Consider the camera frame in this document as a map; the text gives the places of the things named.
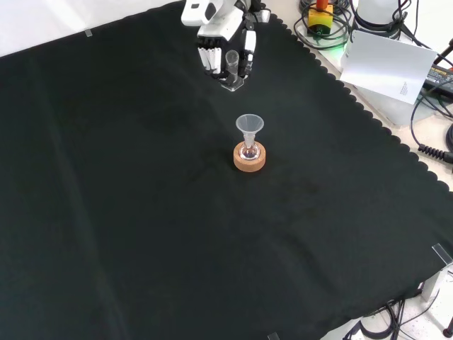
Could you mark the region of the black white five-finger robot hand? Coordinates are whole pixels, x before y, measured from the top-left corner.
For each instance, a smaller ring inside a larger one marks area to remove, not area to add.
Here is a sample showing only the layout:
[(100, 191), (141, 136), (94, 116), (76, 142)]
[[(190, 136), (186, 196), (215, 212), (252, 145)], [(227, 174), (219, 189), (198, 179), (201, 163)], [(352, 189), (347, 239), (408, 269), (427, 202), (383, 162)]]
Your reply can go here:
[(257, 43), (255, 26), (268, 23), (271, 14), (261, 1), (230, 3), (231, 9), (215, 14), (197, 32), (197, 50), (204, 72), (221, 84), (225, 84), (229, 76), (226, 64), (229, 50), (239, 54), (238, 76), (244, 80), (249, 78)]

